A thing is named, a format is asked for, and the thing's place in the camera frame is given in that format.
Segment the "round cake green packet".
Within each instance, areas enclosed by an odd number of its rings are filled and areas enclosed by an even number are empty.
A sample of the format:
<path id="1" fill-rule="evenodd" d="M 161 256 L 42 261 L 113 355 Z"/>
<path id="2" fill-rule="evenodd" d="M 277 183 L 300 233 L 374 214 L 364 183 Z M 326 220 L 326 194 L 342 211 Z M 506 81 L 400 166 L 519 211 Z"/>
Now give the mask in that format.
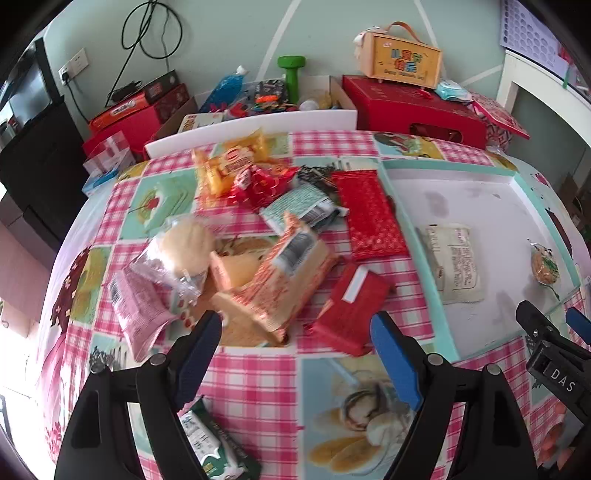
<path id="1" fill-rule="evenodd" d="M 561 300 L 555 290 L 556 283 L 560 280 L 560 271 L 553 255 L 553 251 L 537 242 L 529 240 L 531 246 L 531 270 L 535 280 L 543 287 L 548 288 L 557 301 Z"/>

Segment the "white cream snack packet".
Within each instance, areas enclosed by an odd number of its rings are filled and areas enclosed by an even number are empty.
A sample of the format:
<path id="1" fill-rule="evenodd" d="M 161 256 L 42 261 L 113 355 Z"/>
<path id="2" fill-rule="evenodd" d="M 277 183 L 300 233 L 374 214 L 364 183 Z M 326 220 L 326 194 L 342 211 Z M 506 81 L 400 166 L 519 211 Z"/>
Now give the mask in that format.
<path id="1" fill-rule="evenodd" d="M 484 290 L 471 230 L 463 224 L 430 224 L 418 229 L 442 303 L 478 303 Z"/>

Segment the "green white biscuit packet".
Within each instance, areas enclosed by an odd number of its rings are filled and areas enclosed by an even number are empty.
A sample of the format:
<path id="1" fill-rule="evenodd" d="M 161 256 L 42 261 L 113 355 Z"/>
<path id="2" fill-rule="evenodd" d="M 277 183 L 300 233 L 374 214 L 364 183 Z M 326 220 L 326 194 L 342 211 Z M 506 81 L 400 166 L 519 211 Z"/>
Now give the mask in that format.
<path id="1" fill-rule="evenodd" d="M 204 397 L 199 397 L 179 420 L 209 479 L 260 478 L 262 465 L 214 419 Z"/>

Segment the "pink snack packet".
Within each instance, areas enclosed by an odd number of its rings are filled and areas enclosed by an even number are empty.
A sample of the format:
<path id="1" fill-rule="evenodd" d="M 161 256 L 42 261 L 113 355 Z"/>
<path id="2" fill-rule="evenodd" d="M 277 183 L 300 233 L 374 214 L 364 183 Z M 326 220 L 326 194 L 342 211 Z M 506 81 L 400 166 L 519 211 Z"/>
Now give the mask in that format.
<path id="1" fill-rule="evenodd" d="M 108 293 L 133 360 L 144 361 L 160 332 L 177 317 L 164 306 L 154 285 L 129 266 L 114 274 Z"/>

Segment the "small red box packet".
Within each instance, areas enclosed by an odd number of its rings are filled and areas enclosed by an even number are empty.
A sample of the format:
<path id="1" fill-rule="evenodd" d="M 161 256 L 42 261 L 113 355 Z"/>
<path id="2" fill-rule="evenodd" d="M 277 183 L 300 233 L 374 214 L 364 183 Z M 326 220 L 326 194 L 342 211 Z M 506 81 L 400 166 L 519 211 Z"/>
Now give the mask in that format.
<path id="1" fill-rule="evenodd" d="M 353 357 L 366 355 L 370 347 L 370 319 L 383 309 L 394 283 L 358 263 L 346 263 L 339 280 L 317 319 L 311 334 L 335 351 Z"/>

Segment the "long red patterned packet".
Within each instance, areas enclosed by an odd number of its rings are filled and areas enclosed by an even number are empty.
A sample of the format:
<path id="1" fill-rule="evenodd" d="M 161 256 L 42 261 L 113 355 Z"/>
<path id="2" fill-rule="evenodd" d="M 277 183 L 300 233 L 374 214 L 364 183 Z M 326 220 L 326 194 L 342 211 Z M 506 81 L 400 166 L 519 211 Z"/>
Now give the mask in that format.
<path id="1" fill-rule="evenodd" d="M 376 170 L 337 171 L 332 183 L 346 215 L 356 261 L 408 256 L 409 249 Z"/>

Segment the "clear bag round bun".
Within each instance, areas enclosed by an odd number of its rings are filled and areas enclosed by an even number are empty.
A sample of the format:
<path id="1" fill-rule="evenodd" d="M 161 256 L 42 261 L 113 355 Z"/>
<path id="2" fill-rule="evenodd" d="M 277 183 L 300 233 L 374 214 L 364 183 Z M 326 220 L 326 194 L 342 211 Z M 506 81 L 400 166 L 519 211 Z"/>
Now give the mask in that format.
<path id="1" fill-rule="evenodd" d="M 214 247 L 214 227 L 207 218 L 192 214 L 168 217 L 130 269 L 195 303 L 204 291 Z"/>

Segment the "orange patterned bread packet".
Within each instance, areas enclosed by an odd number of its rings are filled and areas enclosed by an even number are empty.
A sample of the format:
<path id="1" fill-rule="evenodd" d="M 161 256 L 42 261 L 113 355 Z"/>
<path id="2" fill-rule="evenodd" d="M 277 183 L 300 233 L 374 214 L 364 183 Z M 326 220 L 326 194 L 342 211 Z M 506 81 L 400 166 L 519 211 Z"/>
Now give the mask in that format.
<path id="1" fill-rule="evenodd" d="M 331 247 L 296 215 L 284 213 L 283 220 L 286 230 L 252 280 L 211 298 L 216 310 L 252 326 L 273 346 L 287 342 L 290 323 L 339 260 Z"/>

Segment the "mint green snack packet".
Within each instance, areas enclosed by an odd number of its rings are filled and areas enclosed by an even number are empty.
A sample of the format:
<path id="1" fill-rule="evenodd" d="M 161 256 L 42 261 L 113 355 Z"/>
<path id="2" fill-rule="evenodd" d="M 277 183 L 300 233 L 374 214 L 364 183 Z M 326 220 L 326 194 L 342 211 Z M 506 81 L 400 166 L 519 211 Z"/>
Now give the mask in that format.
<path id="1" fill-rule="evenodd" d="M 283 214 L 286 212 L 294 214 L 297 219 L 317 232 L 328 228 L 336 218 L 349 214 L 348 209 L 339 206 L 322 190 L 310 183 L 303 183 L 287 191 L 269 206 L 260 209 L 259 216 L 274 233 L 280 235 L 286 228 L 286 222 L 283 219 Z"/>

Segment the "red flower snack bag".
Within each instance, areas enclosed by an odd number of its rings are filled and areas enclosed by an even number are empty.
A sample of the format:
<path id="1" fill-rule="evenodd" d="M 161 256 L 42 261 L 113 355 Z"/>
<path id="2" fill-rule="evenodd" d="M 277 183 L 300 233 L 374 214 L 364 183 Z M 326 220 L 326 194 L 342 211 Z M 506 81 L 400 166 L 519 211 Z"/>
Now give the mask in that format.
<path id="1" fill-rule="evenodd" d="M 280 164 L 249 165 L 235 176 L 229 198 L 235 204 L 259 212 L 290 190 L 297 171 L 297 167 Z"/>

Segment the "yellow soft bread bag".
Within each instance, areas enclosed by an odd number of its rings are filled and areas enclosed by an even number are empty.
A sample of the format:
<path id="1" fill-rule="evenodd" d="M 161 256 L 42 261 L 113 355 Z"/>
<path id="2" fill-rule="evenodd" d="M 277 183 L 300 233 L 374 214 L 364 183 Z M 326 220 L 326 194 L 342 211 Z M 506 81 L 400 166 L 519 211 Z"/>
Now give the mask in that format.
<path id="1" fill-rule="evenodd" d="M 273 165 L 270 148 L 262 129 L 222 143 L 221 151 L 208 156 L 204 150 L 193 149 L 191 157 L 197 170 L 197 198 L 201 201 L 228 197 L 238 176 L 252 165 Z"/>

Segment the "teal shallow tray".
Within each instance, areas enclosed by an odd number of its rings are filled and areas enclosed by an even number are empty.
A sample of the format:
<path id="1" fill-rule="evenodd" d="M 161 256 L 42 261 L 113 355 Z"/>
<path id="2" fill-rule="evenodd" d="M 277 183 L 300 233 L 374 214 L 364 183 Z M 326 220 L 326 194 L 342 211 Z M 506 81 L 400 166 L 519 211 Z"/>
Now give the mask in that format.
<path id="1" fill-rule="evenodd" d="M 431 160 L 385 160 L 380 179 L 394 199 L 398 222 L 423 288 L 436 350 L 449 361 L 479 355 L 522 334 L 517 305 L 528 300 L 542 313 L 561 308 L 581 286 L 580 276 L 542 199 L 517 172 Z M 471 230 L 485 298 L 444 305 L 418 229 L 458 223 Z M 529 240 L 553 251 L 560 280 L 552 292 L 531 270 Z"/>

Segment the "black cabinet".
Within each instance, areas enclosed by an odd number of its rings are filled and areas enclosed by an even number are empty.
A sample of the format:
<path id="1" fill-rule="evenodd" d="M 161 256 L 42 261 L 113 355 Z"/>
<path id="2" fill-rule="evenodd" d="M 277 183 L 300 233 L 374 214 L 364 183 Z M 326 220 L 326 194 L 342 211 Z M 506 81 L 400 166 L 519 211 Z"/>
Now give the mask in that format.
<path id="1" fill-rule="evenodd" d="M 25 222 L 54 251 L 87 200 L 83 139 L 63 99 L 25 124 L 1 151 L 1 182 Z"/>

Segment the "cardboard box with toys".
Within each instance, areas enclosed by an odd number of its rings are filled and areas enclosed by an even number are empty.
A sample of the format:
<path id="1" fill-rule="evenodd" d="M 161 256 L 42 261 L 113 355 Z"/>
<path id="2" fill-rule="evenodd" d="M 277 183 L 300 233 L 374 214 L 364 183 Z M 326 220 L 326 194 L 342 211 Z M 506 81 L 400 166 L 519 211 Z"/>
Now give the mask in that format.
<path id="1" fill-rule="evenodd" d="M 222 120 L 293 111 L 356 109 L 342 89 L 341 81 L 332 76 L 301 76 L 298 90 L 300 99 L 297 104 L 291 104 L 283 80 L 247 82 L 235 102 L 221 112 Z"/>

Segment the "blue water bottle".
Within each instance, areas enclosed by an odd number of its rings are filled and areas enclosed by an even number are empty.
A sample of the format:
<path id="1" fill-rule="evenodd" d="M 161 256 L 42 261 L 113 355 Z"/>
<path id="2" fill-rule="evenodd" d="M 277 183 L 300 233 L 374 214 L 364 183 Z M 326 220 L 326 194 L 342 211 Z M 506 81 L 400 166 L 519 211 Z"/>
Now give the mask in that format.
<path id="1" fill-rule="evenodd" d="M 243 81 L 249 73 L 245 67 L 239 65 L 235 73 L 225 76 L 211 90 L 204 102 L 201 103 L 199 113 L 223 112 L 242 92 Z"/>

